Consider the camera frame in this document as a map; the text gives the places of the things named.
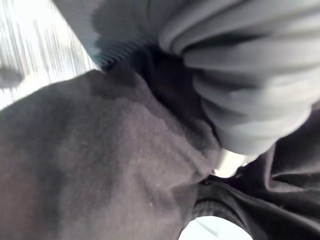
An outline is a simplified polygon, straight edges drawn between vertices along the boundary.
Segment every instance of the floor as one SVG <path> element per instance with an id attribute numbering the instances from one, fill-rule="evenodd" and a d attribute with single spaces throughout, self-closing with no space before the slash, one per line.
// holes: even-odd
<path id="1" fill-rule="evenodd" d="M 1 66 L 24 79 L 15 88 L 0 89 L 0 110 L 41 87 L 96 68 L 50 0 L 0 0 Z"/>

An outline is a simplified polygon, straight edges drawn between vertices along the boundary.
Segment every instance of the gray fabric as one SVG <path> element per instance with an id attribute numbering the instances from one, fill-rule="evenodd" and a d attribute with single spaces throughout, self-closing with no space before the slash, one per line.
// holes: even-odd
<path id="1" fill-rule="evenodd" d="M 130 68 L 50 85 L 0 113 L 0 239 L 176 240 L 218 154 Z"/>
<path id="2" fill-rule="evenodd" d="M 205 0 L 177 14 L 159 44 L 202 70 L 194 88 L 222 146 L 260 155 L 320 99 L 320 1 Z"/>
<path id="3" fill-rule="evenodd" d="M 194 0 L 53 0 L 92 60 L 104 69 L 149 45 Z"/>

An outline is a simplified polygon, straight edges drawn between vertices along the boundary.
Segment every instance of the dark clothing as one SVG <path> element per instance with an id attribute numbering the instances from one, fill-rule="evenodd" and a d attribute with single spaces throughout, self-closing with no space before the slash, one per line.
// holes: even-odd
<path id="1" fill-rule="evenodd" d="M 177 240 L 207 207 L 255 240 L 320 239 L 320 112 L 234 178 L 205 179 L 220 146 L 191 74 L 149 63 L 143 77 L 124 62 L 0 112 L 0 239 Z"/>

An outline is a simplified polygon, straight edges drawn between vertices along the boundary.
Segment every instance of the gray sleeve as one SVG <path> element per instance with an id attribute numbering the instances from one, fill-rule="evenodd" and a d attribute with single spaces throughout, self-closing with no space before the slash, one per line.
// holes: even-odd
<path id="1" fill-rule="evenodd" d="M 319 0 L 205 0 L 163 29 L 163 50 L 199 69 L 194 89 L 226 149 L 265 152 L 320 98 Z"/>

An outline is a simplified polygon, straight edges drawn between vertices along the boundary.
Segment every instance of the white surface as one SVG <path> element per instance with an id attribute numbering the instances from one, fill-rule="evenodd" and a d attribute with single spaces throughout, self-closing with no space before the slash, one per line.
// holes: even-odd
<path id="1" fill-rule="evenodd" d="M 216 216 L 202 216 L 191 221 L 179 240 L 252 240 L 241 227 Z"/>
<path id="2" fill-rule="evenodd" d="M 49 0 L 0 0 L 0 66 L 25 77 L 16 88 L 0 89 L 0 109 L 96 68 Z"/>

